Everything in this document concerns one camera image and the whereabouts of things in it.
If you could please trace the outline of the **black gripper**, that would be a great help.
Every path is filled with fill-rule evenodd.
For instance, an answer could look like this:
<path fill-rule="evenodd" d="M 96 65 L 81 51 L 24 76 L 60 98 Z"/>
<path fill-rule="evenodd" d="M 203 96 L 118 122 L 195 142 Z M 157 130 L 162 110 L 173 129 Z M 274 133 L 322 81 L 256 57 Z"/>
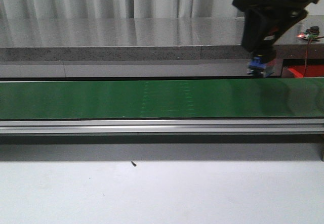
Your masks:
<path fill-rule="evenodd" d="M 244 32 L 241 46 L 248 52 L 260 47 L 270 48 L 292 26 L 306 18 L 308 12 L 303 9 L 310 3 L 317 4 L 319 0 L 233 0 L 232 5 L 240 11 L 245 11 Z M 251 8 L 257 6 L 275 6 L 297 10 L 264 10 Z"/>

